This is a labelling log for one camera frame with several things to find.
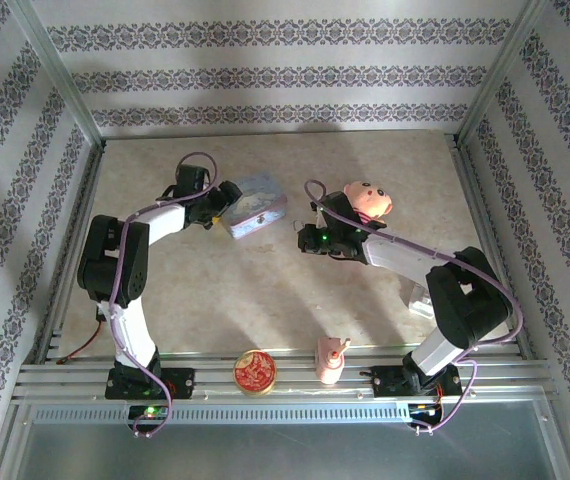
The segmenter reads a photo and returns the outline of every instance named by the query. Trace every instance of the beige table surface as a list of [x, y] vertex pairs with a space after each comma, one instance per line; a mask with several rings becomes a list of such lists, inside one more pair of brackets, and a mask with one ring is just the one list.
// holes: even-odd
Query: beige table surface
[[[221, 179], [271, 172], [288, 197], [287, 215], [241, 240], [221, 225], [210, 231], [192, 226], [153, 245], [142, 301], [162, 353], [313, 349], [324, 334], [351, 337], [355, 345], [401, 345], [429, 334], [435, 323], [407, 309], [409, 280], [300, 253], [293, 222], [313, 222], [303, 191], [310, 177], [328, 191], [357, 180], [378, 184], [392, 196], [394, 209], [386, 218], [397, 235], [443, 251], [479, 244], [437, 131], [109, 141], [92, 217], [123, 219], [148, 205], [173, 183], [181, 156], [194, 150], [216, 158]], [[94, 311], [74, 282], [60, 354], [91, 335]], [[113, 355], [107, 330], [82, 355]]]

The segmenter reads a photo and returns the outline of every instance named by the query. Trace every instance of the red lid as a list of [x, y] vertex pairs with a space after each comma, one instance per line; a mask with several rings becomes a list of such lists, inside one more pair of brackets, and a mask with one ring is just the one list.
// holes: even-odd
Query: red lid
[[267, 393], [276, 382], [276, 363], [260, 350], [245, 352], [234, 366], [234, 381], [250, 395]]

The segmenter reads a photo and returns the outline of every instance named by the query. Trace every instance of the white wall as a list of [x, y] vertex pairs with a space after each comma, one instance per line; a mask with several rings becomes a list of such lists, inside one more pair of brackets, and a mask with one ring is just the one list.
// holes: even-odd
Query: white wall
[[570, 428], [570, 2], [550, 2], [468, 147]]
[[455, 133], [524, 0], [35, 0], [103, 135]]
[[45, 315], [88, 152], [0, 0], [0, 426]]

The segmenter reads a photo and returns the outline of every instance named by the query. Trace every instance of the light blue box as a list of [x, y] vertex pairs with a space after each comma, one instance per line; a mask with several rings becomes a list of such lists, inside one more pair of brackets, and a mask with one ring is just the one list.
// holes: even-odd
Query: light blue box
[[223, 214], [223, 224], [233, 238], [241, 238], [285, 216], [287, 197], [266, 172], [234, 181], [243, 192]]

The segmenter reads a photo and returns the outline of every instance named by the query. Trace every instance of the cable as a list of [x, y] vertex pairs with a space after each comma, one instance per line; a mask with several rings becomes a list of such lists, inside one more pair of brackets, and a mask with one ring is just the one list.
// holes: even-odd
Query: cable
[[431, 426], [430, 424], [423, 422], [421, 420], [412, 420], [413, 423], [425, 427], [423, 430], [420, 430], [417, 427], [417, 430], [416, 430], [417, 433], [419, 433], [419, 432], [431, 433], [431, 432], [438, 430], [439, 428], [441, 428], [445, 424], [447, 424], [447, 422], [449, 422], [451, 420], [451, 418], [456, 414], [456, 412], [460, 408], [461, 404], [463, 403], [464, 398], [467, 396], [470, 389], [472, 388], [474, 380], [476, 380], [476, 374], [478, 372], [478, 364], [476, 363], [475, 360], [472, 360], [471, 358], [464, 358], [464, 357], [469, 352], [471, 352], [474, 348], [476, 348], [478, 345], [493, 345], [493, 344], [497, 344], [497, 343], [508, 342], [508, 341], [514, 339], [514, 337], [516, 337], [516, 335], [518, 335], [518, 333], [523, 328], [523, 311], [521, 310], [521, 307], [518, 304], [518, 301], [516, 300], [516, 298], [514, 298], [514, 296], [511, 294], [511, 292], [509, 290], [507, 290], [503, 285], [501, 285], [500, 282], [498, 282], [497, 280], [495, 280], [491, 276], [487, 275], [485, 272], [479, 270], [478, 268], [473, 267], [472, 265], [469, 265], [465, 262], [462, 262], [458, 258], [452, 257], [450, 255], [446, 255], [444, 253], [437, 252], [436, 250], [425, 247], [425, 246], [420, 245], [418, 243], [411, 242], [411, 241], [406, 240], [402, 237], [397, 237], [397, 236], [390, 235], [390, 234], [387, 234], [387, 233], [384, 233], [381, 231], [374, 230], [372, 228], [369, 228], [366, 225], [362, 225], [362, 224], [353, 222], [352, 220], [345, 218], [344, 216], [339, 215], [338, 213], [325, 208], [325, 206], [323, 204], [321, 204], [320, 198], [316, 198], [314, 195], [312, 195], [312, 192], [310, 192], [310, 190], [309, 190], [310, 185], [317, 185], [317, 186], [321, 187], [322, 194], [321, 194], [320, 198], [323, 198], [327, 194], [327, 188], [325, 187], [325, 185], [322, 182], [320, 182], [318, 180], [314, 180], [314, 179], [307, 180], [305, 182], [304, 187], [303, 187], [305, 189], [305, 193], [310, 198], [312, 203], [314, 203], [316, 205], [316, 207], [318, 209], [320, 209], [321, 211], [326, 212], [329, 216], [334, 217], [335, 219], [337, 219], [337, 220], [339, 220], [339, 221], [341, 221], [347, 225], [358, 228], [358, 229], [360, 229], [364, 232], [367, 232], [371, 235], [378, 235], [379, 237], [382, 237], [382, 238], [384, 238], [384, 239], [386, 239], [392, 243], [399, 243], [401, 245], [404, 245], [404, 246], [411, 248], [412, 250], [414, 250], [414, 251], [416, 251], [422, 255], [425, 255], [427, 257], [438, 258], [438, 259], [443, 260], [445, 262], [451, 262], [455, 265], [458, 265], [462, 269], [473, 273], [478, 278], [480, 278], [480, 279], [486, 281], [487, 283], [489, 283], [490, 285], [492, 285], [501, 294], [503, 294], [503, 296], [505, 298], [507, 298], [507, 300], [512, 304], [512, 306], [514, 308], [514, 313], [516, 314], [516, 326], [510, 332], [508, 332], [506, 335], [503, 335], [502, 337], [495, 338], [493, 340], [486, 340], [486, 341], [478, 342], [477, 345], [473, 345], [473, 346], [469, 347], [468, 349], [464, 350], [463, 352], [461, 352], [461, 354], [458, 355], [454, 359], [454, 361], [452, 362], [454, 365], [470, 363], [470, 364], [472, 364], [473, 371], [472, 371], [472, 376], [470, 377], [469, 382], [468, 382], [467, 386], [465, 387], [465, 390], [463, 391], [463, 394], [460, 396], [460, 398], [458, 399], [458, 401], [454, 405], [454, 408], [447, 415], [447, 417], [445, 417], [443, 420], [441, 420], [435, 426]]
[[72, 357], [75, 357], [78, 354], [78, 352], [85, 349], [90, 343], [92, 343], [94, 341], [94, 339], [98, 336], [98, 333], [101, 331], [101, 325], [102, 324], [103, 324], [103, 322], [98, 322], [98, 327], [96, 327], [96, 331], [94, 332], [94, 334], [91, 337], [89, 337], [89, 340], [87, 340], [83, 345], [78, 347], [76, 350], [74, 350], [69, 355], [56, 360], [56, 365], [65, 365], [67, 362], [69, 362], [72, 359]]
[[[127, 349], [125, 348], [125, 344], [123, 343], [123, 341], [119, 337], [119, 334], [117, 333], [116, 328], [115, 328], [116, 322], [119, 320], [119, 318], [114, 312], [114, 305], [116, 303], [116, 296], [118, 295], [118, 290], [119, 290], [120, 284], [121, 284], [121, 277], [123, 275], [123, 261], [124, 261], [124, 257], [125, 257], [125, 243], [127, 241], [127, 232], [129, 230], [129, 225], [134, 220], [136, 220], [140, 215], [147, 213], [147, 212], [151, 212], [153, 210], [157, 210], [159, 208], [167, 207], [169, 205], [175, 205], [175, 204], [180, 203], [180, 202], [185, 202], [187, 200], [193, 200], [195, 198], [202, 197], [203, 195], [206, 195], [212, 188], [214, 188], [214, 185], [216, 185], [216, 180], [218, 179], [218, 165], [216, 164], [216, 161], [214, 160], [214, 158], [211, 155], [209, 155], [208, 153], [205, 153], [205, 152], [188, 153], [187, 155], [185, 155], [183, 158], [181, 158], [179, 160], [178, 167], [180, 167], [183, 164], [183, 162], [185, 162], [185, 160], [187, 160], [188, 158], [191, 158], [191, 157], [194, 157], [197, 155], [206, 157], [212, 163], [212, 167], [214, 168], [214, 177], [212, 178], [212, 181], [209, 183], [209, 185], [205, 189], [203, 189], [202, 191], [200, 191], [198, 193], [194, 193], [192, 195], [186, 195], [186, 196], [181, 197], [181, 198], [174, 198], [171, 200], [156, 202], [153, 205], [149, 205], [145, 208], [142, 208], [141, 210], [139, 210], [137, 212], [134, 212], [129, 217], [127, 217], [127, 219], [123, 223], [123, 230], [121, 231], [121, 242], [120, 242], [119, 251], [118, 251], [118, 261], [116, 263], [116, 275], [114, 276], [114, 284], [112, 285], [112, 293], [109, 297], [109, 315], [110, 315], [110, 319], [111, 319], [110, 329], [112, 331], [112, 336], [114, 337], [114, 342], [116, 342], [116, 345], [118, 346], [118, 348], [120, 348], [123, 351], [123, 353], [125, 354], [125, 356], [127, 357], [127, 359], [130, 362], [132, 362], [134, 365], [136, 365], [136, 367], [139, 370], [141, 370], [148, 378], [150, 378], [151, 380], [156, 382], [158, 384], [158, 386], [161, 387], [161, 389], [163, 390], [163, 393], [165, 394], [165, 397], [167, 399], [167, 415], [165, 416], [163, 421], [156, 428], [145, 433], [144, 436], [146, 438], [151, 438], [154, 435], [156, 435], [156, 433], [158, 433], [161, 430], [161, 428], [163, 428], [165, 426], [165, 424], [167, 423], [167, 421], [170, 419], [171, 414], [172, 414], [172, 395], [169, 392], [167, 386], [165, 386], [165, 384], [163, 383], [163, 381], [160, 378], [158, 378], [156, 375], [154, 375], [152, 372], [150, 372], [147, 368], [145, 368], [144, 365], [141, 365], [127, 351]], [[132, 429], [134, 430], [134, 435], [137, 437], [140, 435], [140, 431], [137, 430], [136, 426], [137, 426], [138, 420], [140, 418], [141, 417], [137, 418], [134, 421], [134, 424], [132, 426]]]

